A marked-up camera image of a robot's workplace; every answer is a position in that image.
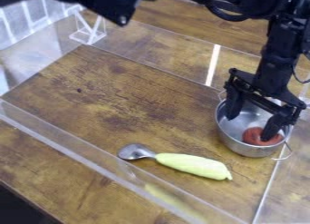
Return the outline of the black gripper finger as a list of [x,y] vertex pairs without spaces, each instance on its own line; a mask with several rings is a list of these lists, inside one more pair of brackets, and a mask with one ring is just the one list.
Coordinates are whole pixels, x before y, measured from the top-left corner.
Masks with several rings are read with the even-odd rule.
[[226,117],[229,120],[240,116],[244,102],[242,92],[236,87],[230,87],[226,90]]
[[292,126],[292,117],[284,113],[274,114],[265,125],[261,139],[262,141],[270,141],[280,131],[287,131]]

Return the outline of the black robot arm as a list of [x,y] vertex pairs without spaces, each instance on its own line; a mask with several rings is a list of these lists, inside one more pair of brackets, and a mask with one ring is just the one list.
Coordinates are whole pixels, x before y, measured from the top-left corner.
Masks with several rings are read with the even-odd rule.
[[[25,0],[0,0],[0,7]],[[59,0],[85,6],[119,26],[126,26],[144,0]],[[283,127],[293,125],[307,104],[291,92],[300,57],[310,60],[310,0],[190,0],[204,5],[221,19],[242,22],[269,21],[268,42],[256,73],[236,68],[226,81],[226,117],[240,116],[246,101],[269,111],[261,138],[269,141]]]

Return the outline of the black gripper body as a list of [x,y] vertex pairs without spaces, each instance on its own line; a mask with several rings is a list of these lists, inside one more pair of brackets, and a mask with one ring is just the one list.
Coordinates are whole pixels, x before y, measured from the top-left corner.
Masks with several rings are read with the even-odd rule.
[[252,102],[272,114],[284,113],[289,115],[292,117],[292,125],[297,123],[307,104],[288,88],[281,89],[278,93],[272,93],[270,90],[257,86],[253,73],[230,68],[229,74],[230,76],[225,83],[226,90],[230,87],[236,87],[244,94],[245,102]]

